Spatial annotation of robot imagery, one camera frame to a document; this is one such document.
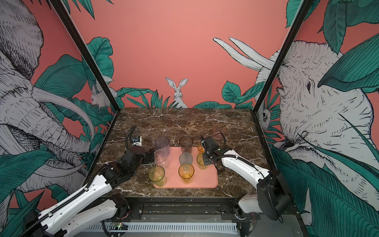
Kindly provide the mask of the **tall yellow glass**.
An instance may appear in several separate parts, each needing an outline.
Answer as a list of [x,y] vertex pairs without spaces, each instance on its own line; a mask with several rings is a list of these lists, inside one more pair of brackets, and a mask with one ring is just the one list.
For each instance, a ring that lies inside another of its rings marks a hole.
[[194,172],[195,172],[194,167],[189,163],[180,165],[178,169],[178,174],[180,176],[181,181],[184,184],[189,184],[192,182]]

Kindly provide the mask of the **clear short glass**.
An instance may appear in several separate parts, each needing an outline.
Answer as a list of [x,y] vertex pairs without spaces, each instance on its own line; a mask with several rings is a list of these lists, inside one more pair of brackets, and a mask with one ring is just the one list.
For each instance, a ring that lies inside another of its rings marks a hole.
[[164,149],[159,149],[154,152],[154,159],[156,166],[161,166],[164,169],[169,167],[168,160],[169,152]]

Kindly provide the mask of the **dark brown glass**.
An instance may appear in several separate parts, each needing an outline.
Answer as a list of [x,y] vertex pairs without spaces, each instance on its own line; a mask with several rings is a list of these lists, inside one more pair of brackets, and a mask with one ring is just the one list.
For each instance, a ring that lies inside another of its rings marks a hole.
[[179,140],[182,153],[191,153],[193,146],[193,139],[190,136],[183,136]]

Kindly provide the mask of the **pink glass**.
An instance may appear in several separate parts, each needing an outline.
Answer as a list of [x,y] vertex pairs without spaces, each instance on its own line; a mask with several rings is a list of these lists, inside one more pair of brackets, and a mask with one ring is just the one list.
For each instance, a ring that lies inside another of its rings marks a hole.
[[213,137],[216,140],[223,140],[222,134],[226,135],[226,127],[220,123],[213,126]]

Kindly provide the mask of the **pink square tray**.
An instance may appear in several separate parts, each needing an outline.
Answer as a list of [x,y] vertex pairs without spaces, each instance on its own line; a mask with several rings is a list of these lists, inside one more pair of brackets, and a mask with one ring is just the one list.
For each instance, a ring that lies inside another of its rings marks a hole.
[[211,166],[201,166],[197,162],[199,156],[198,148],[192,149],[193,157],[192,166],[194,175],[189,182],[185,182],[179,175],[180,161],[179,156],[182,154],[180,147],[170,147],[170,155],[167,158],[168,166],[164,168],[163,186],[153,183],[155,188],[162,189],[213,189],[218,186],[218,174],[216,168]]

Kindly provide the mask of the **orange yellow glass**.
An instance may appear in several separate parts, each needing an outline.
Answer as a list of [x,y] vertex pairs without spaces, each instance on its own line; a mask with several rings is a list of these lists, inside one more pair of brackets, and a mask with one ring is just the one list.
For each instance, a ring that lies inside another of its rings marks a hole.
[[205,152],[205,149],[203,148],[202,144],[199,142],[197,144],[197,149],[200,153],[204,153]]

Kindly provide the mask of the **clear bluish tall glass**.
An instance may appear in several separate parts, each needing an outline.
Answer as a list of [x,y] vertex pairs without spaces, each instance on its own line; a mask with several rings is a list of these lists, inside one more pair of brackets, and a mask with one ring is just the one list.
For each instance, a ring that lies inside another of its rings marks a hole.
[[164,156],[169,156],[170,147],[169,139],[166,136],[160,136],[155,140],[155,146],[162,151]]

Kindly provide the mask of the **light green glass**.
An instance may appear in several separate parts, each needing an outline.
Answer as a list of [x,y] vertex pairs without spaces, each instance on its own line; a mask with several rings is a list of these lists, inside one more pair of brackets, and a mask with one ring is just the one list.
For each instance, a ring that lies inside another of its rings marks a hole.
[[166,183],[164,168],[161,166],[153,166],[149,171],[149,179],[155,186],[163,187]]
[[201,169],[201,170],[205,170],[205,169],[207,169],[207,165],[205,165],[204,160],[203,160],[203,154],[204,154],[204,153],[200,153],[200,154],[198,154],[197,157],[196,157],[197,166],[198,166],[198,168]]

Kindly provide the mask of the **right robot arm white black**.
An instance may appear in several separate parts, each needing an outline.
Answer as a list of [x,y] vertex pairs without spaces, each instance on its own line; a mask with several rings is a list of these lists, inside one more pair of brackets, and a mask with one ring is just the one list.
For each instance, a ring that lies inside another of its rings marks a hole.
[[281,221],[283,212],[293,203],[293,195],[284,175],[277,169],[262,168],[239,155],[226,144],[226,138],[219,145],[212,136],[200,136],[204,148],[203,162],[206,166],[218,161],[222,165],[247,180],[256,194],[244,195],[235,200],[234,214],[238,219],[245,219],[249,213],[262,213],[269,219]]

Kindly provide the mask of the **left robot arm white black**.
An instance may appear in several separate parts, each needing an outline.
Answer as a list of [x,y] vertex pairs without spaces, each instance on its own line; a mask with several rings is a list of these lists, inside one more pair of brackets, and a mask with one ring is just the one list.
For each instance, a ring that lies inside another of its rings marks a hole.
[[87,184],[56,205],[24,217],[25,230],[22,237],[73,237],[101,221],[115,218],[122,220],[131,213],[131,208],[120,194],[112,195],[95,207],[90,205],[103,195],[136,175],[141,164],[154,162],[155,149],[141,146],[127,149],[124,156],[104,164]]

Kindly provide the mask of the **frosted teal glass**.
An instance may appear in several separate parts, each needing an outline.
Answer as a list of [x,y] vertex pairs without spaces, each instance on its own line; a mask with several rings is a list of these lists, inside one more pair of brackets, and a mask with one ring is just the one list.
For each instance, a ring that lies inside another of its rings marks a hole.
[[179,156],[179,162],[181,165],[183,164],[192,164],[193,156],[191,153],[184,152]]

